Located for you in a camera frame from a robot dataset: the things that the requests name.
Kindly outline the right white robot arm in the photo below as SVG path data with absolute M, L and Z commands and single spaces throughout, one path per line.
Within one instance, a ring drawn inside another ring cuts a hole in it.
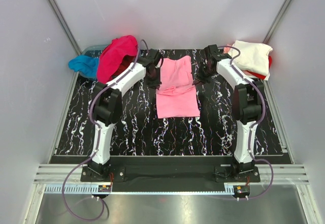
M 216 44 L 204 48 L 205 60 L 200 63 L 193 85 L 205 84 L 215 74 L 221 75 L 233 89 L 232 115 L 237 122 L 237 143 L 231 165 L 216 172 L 217 181 L 246 181 L 254 176 L 254 137 L 257 126 L 264 119 L 266 105 L 264 85 L 247 77 L 234 63 L 241 54 L 238 48 L 232 57 L 224 53 L 226 46 Z

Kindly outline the light pink t-shirt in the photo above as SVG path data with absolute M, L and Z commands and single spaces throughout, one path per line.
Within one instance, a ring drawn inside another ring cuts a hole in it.
M 156 91 L 159 119 L 200 115 L 190 56 L 178 60 L 165 58 L 160 68 L 160 80 L 161 85 Z

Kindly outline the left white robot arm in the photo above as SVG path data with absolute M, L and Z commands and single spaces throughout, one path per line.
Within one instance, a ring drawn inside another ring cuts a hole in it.
M 110 147 L 114 127 L 123 114 L 123 96 L 140 80 L 144 80 L 149 88 L 159 89 L 163 62 L 163 55 L 150 49 L 144 56 L 137 55 L 135 61 L 112 81 L 96 85 L 97 94 L 89 110 L 89 119 L 95 126 L 94 145 L 87 166 L 100 180 L 112 176 Z

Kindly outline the blue plastic basket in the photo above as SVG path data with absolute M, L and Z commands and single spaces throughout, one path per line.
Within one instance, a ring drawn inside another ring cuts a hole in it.
M 98 57 L 100 62 L 100 56 L 102 52 L 107 48 L 108 45 L 96 45 L 96 46 L 90 46 L 86 48 L 82 55 L 86 55 L 89 57 Z

